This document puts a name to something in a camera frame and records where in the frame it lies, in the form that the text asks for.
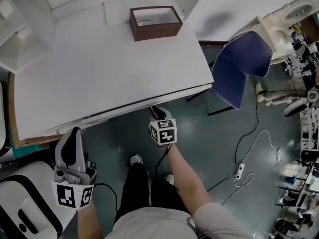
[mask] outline wooden box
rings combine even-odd
[[[130,9],[130,25],[135,41],[177,36],[183,23],[173,6]]]

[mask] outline black and white marker cube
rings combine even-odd
[[[90,204],[93,187],[94,185],[52,182],[56,204],[75,210],[83,209]]]
[[[177,142],[177,127],[175,119],[156,120],[149,124],[151,137],[158,145]]]

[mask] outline power strip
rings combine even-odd
[[[236,180],[240,180],[241,175],[243,174],[243,171],[244,171],[244,167],[245,167],[245,164],[243,164],[243,163],[239,164],[237,173],[235,175]]]

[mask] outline chair backrest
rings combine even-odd
[[[265,41],[256,32],[250,31],[230,40],[219,56],[227,59],[246,76],[265,77],[272,55]]]

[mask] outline sneaker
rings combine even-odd
[[[174,176],[170,173],[164,176],[164,180],[168,181],[171,185],[174,185],[175,179]]]
[[[260,83],[257,83],[255,86],[255,92],[256,92],[256,96],[257,96],[257,101],[262,102],[265,98],[262,94],[260,94],[260,92],[263,91],[263,88],[261,87]]]
[[[130,165],[132,166],[134,163],[143,164],[143,160],[140,155],[135,154],[134,156],[130,157]]]

